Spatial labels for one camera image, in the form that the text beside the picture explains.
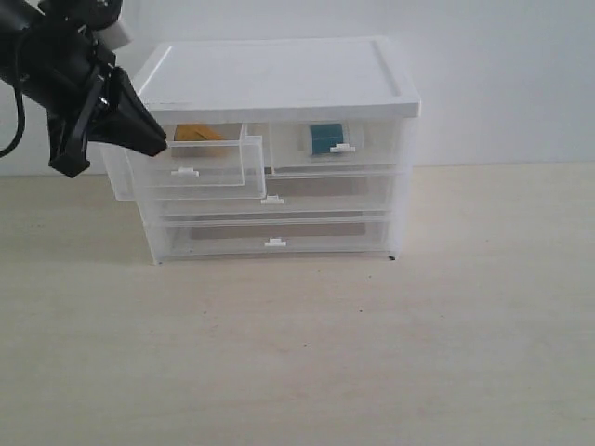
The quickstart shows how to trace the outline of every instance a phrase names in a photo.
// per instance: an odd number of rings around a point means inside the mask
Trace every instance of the black cable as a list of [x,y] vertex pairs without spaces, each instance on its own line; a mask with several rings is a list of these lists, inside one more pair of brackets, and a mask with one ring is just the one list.
[[25,105],[22,99],[22,80],[20,79],[20,50],[22,48],[22,44],[25,41],[25,38],[29,35],[29,30],[23,31],[22,34],[17,39],[15,44],[15,54],[14,54],[14,63],[13,63],[13,73],[15,76],[15,84],[14,84],[14,91],[15,91],[15,103],[17,104],[17,132],[15,137],[12,138],[12,141],[5,149],[0,151],[0,158],[4,158],[5,156],[12,153],[20,144],[22,137],[25,133]]

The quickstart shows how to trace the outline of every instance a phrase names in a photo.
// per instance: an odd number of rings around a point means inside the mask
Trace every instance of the plastic drawer unit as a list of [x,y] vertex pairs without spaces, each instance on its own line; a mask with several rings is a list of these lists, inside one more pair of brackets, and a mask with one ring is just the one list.
[[164,44],[135,88],[169,149],[101,149],[156,263],[400,253],[420,99],[391,40]]

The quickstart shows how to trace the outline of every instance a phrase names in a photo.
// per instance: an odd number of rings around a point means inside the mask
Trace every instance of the light wood surface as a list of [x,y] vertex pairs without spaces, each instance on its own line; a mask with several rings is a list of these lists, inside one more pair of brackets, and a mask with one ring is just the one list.
[[0,180],[2,445],[592,445],[595,164],[417,169],[398,262],[151,265],[105,177]]

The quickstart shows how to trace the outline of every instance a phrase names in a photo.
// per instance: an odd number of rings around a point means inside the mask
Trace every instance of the white lid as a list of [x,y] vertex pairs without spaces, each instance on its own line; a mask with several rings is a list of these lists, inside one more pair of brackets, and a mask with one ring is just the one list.
[[420,108],[383,37],[163,44],[135,88],[161,124],[415,117]]

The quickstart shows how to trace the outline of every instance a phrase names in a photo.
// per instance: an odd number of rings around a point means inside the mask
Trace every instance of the drawer handle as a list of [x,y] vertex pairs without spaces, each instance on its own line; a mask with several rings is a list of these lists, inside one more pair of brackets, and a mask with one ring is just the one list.
[[260,200],[261,204],[285,204],[283,198],[279,198],[279,195],[268,195],[264,200]]
[[335,147],[331,147],[331,153],[350,153],[356,149],[351,144],[337,144]]
[[194,170],[194,167],[181,167],[178,170],[173,170],[171,175],[175,177],[199,177],[201,174]]
[[268,242],[265,242],[264,245],[267,248],[285,248],[287,242],[283,239],[270,239]]

